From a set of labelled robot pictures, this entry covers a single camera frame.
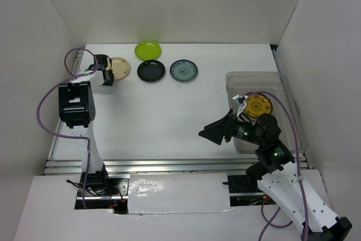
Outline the cream plate with brown flowers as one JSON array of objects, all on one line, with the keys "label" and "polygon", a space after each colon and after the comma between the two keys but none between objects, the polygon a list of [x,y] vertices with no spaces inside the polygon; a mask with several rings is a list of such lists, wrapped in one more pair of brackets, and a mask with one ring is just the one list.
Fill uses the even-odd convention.
[{"label": "cream plate with brown flowers", "polygon": [[114,80],[123,80],[128,76],[131,70],[130,63],[121,57],[114,57],[111,59],[111,70],[114,75]]}]

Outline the yellow patterned plate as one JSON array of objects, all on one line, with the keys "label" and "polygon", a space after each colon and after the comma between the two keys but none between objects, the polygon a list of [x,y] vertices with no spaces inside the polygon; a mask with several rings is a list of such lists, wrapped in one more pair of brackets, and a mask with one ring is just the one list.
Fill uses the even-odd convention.
[{"label": "yellow patterned plate", "polygon": [[273,104],[269,97],[261,93],[248,95],[244,113],[251,119],[257,119],[260,115],[273,112]]}]

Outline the small blue floral plate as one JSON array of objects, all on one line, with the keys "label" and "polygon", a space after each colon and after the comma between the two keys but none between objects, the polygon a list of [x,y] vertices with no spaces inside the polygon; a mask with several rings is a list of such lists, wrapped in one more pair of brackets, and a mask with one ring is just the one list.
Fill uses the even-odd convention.
[{"label": "small blue floral plate", "polygon": [[190,60],[177,60],[170,66],[170,75],[178,82],[190,82],[197,77],[198,67]]}]

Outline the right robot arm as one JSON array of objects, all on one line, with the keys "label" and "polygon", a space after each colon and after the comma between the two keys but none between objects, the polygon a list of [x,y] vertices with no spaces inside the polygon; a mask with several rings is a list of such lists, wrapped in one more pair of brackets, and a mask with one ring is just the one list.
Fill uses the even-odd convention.
[{"label": "right robot arm", "polygon": [[271,114],[261,114],[254,124],[225,117],[204,127],[199,136],[215,143],[241,139],[257,145],[258,162],[245,171],[245,183],[252,191],[268,195],[301,233],[302,240],[344,240],[352,228],[338,216],[298,170],[292,153],[279,138],[281,130]]}]

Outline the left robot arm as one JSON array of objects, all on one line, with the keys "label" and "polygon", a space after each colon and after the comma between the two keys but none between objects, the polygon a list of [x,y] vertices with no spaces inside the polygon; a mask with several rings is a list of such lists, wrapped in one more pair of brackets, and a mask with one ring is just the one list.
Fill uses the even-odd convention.
[{"label": "left robot arm", "polygon": [[112,86],[114,75],[109,56],[95,55],[94,63],[86,70],[86,76],[58,87],[59,116],[76,137],[81,159],[82,174],[78,187],[89,194],[105,195],[111,190],[111,180],[105,169],[95,141],[93,121],[96,109],[93,86]]}]

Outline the green plate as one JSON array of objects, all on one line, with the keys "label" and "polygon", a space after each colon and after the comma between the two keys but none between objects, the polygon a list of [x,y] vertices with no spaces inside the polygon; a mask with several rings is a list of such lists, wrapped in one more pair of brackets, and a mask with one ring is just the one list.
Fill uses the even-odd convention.
[{"label": "green plate", "polygon": [[161,55],[162,49],[157,42],[147,40],[138,43],[134,49],[134,53],[140,60],[153,60]]}]

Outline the black plate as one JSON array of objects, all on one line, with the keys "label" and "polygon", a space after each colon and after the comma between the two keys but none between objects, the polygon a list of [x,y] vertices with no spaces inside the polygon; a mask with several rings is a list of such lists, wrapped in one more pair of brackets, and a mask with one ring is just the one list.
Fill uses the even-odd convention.
[{"label": "black plate", "polygon": [[158,60],[146,60],[137,68],[138,77],[147,83],[160,81],[165,75],[165,66]]}]

